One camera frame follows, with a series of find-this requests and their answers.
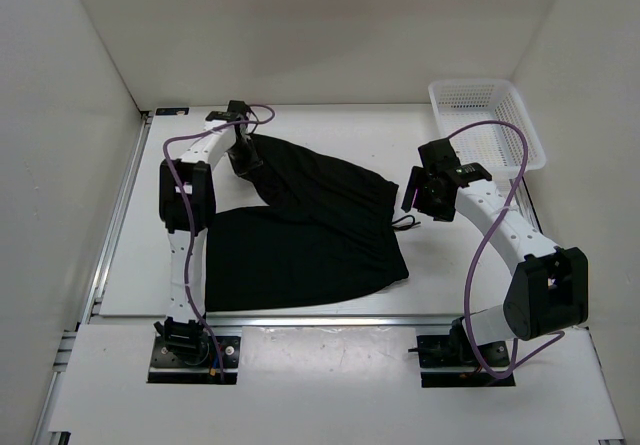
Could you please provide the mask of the black shorts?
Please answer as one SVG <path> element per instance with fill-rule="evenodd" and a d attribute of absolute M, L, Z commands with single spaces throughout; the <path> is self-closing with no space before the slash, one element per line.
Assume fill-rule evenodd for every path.
<path fill-rule="evenodd" d="M 207 311 L 326 305 L 408 278 L 393 227 L 396 183 L 279 138 L 252 141 L 262 163 L 245 178 L 264 203 L 215 215 Z"/>

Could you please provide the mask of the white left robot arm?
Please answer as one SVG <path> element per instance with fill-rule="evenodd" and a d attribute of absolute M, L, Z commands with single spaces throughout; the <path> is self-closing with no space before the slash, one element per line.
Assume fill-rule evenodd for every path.
<path fill-rule="evenodd" d="M 262 164 L 247 127 L 260 125 L 251 106 L 232 100 L 212 111 L 199 133 L 174 136 L 162 145 L 159 216 L 171 252 L 170 299 L 156 329 L 166 348 L 188 365 L 198 365 L 218 348 L 205 320 L 203 278 L 207 231 L 216 214 L 213 171 L 227 156 L 243 176 Z"/>

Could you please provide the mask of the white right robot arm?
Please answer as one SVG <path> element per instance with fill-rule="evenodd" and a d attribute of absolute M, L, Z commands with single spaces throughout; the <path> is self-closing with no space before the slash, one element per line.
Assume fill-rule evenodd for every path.
<path fill-rule="evenodd" d="M 582 324 L 588 317 L 588 259 L 577 247 L 562 248 L 535 231 L 510 208 L 490 173 L 460 162 L 448 139 L 419 147 L 402 202 L 436 221 L 467 218 L 506 264 L 511 282 L 500 305 L 467 312 L 449 352 L 460 364 L 480 358 L 486 345 L 542 335 Z"/>

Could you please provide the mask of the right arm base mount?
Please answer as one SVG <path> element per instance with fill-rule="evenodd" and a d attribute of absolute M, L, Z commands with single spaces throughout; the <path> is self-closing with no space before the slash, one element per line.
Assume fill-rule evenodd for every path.
<path fill-rule="evenodd" d="M 514 387 L 513 375 L 496 379 L 476 359 L 463 319 L 452 322 L 444 335 L 422 334 L 408 353 L 418 357 L 423 389 Z"/>

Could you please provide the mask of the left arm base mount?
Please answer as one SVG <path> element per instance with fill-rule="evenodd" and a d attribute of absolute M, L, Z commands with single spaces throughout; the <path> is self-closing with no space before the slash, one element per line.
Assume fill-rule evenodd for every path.
<path fill-rule="evenodd" d="M 150 384 L 235 385 L 241 354 L 240 336 L 210 334 L 197 321 L 187 324 L 167 318 L 154 323 L 149 361 Z"/>

